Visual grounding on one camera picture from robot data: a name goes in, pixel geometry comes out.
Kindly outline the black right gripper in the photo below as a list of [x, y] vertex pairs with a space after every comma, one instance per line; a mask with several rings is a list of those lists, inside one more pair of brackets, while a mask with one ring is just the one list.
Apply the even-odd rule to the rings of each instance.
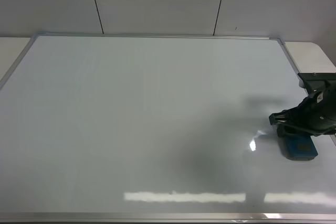
[[269, 122], [279, 137], [334, 135], [335, 90], [312, 93], [297, 107], [271, 114]]

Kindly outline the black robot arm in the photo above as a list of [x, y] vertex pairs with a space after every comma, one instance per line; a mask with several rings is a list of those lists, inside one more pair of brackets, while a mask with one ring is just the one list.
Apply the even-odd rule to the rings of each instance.
[[280, 137], [335, 134], [335, 73], [298, 73], [308, 95], [291, 109], [269, 116]]

